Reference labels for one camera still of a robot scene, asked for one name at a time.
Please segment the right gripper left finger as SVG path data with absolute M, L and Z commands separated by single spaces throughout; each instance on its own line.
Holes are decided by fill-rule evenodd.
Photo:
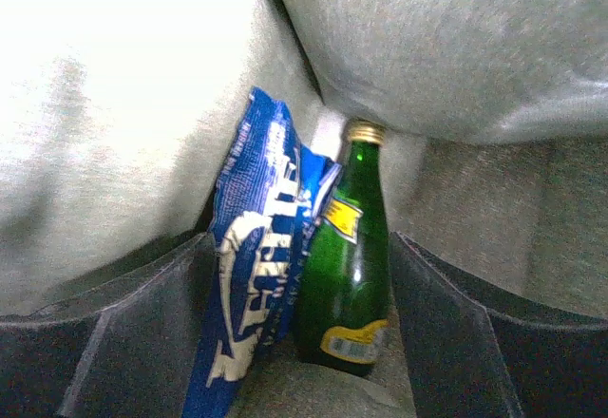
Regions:
M 27 316 L 1 319 L 4 417 L 179 417 L 215 271 L 198 234 Z

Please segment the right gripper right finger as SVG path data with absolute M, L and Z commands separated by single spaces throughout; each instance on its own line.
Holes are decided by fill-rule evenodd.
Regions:
M 418 416 L 606 416 L 606 319 L 512 294 L 400 233 L 389 264 Z

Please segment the green glass bottle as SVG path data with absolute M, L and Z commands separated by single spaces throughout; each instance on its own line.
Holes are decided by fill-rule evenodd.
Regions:
M 355 120 L 346 139 L 348 157 L 303 268 L 293 332 L 302 361 L 365 377 L 378 360 L 390 305 L 379 173 L 385 130 Z

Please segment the blue chips bag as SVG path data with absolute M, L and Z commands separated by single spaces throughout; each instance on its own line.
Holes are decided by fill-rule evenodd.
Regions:
M 286 334 L 316 222 L 341 166 L 316 155 L 282 101 L 255 87 L 216 182 L 218 269 L 182 414 L 223 417 L 252 363 Z

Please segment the dark green tote bag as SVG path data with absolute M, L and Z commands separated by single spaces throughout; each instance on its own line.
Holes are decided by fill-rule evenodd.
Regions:
M 209 234 L 254 87 L 333 161 L 386 128 L 391 233 L 607 321 L 607 0 L 1 0 L 1 319 Z M 394 293 L 369 377 L 281 339 L 223 417 L 420 417 Z

